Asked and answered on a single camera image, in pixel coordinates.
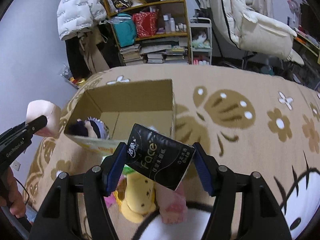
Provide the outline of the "left hand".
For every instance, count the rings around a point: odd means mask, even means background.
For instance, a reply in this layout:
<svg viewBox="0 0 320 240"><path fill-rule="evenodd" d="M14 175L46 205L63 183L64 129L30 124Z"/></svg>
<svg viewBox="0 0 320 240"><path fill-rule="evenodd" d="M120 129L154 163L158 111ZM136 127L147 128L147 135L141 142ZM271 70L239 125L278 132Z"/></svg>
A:
<svg viewBox="0 0 320 240"><path fill-rule="evenodd" d="M23 202L23 198L21 193L18 191L17 182L14 177L14 174L12 172L11 167L8 167L7 169L7 175L5 176L7 178L7 185L8 185L8 198L9 202L12 203L10 207L10 212L12 215L16 216L17 218L24 217L26 212L26 207Z"/></svg>

